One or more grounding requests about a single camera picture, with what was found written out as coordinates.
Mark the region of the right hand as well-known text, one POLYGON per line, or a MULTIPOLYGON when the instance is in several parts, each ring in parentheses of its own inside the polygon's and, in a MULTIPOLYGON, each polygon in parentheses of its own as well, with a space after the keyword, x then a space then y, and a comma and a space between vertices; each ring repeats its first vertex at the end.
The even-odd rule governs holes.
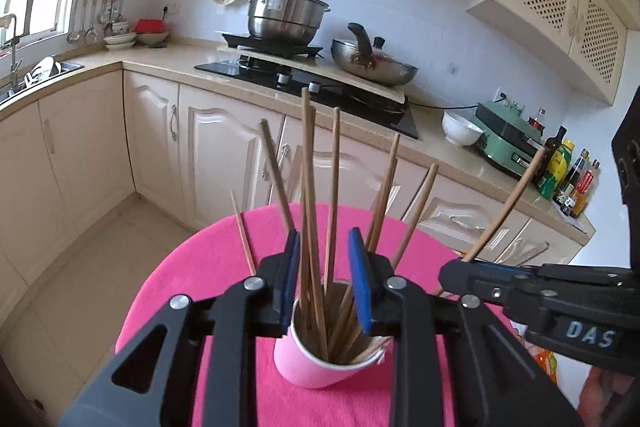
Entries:
POLYGON ((639 376, 591 367, 577 412, 585 426, 638 426, 639 376))

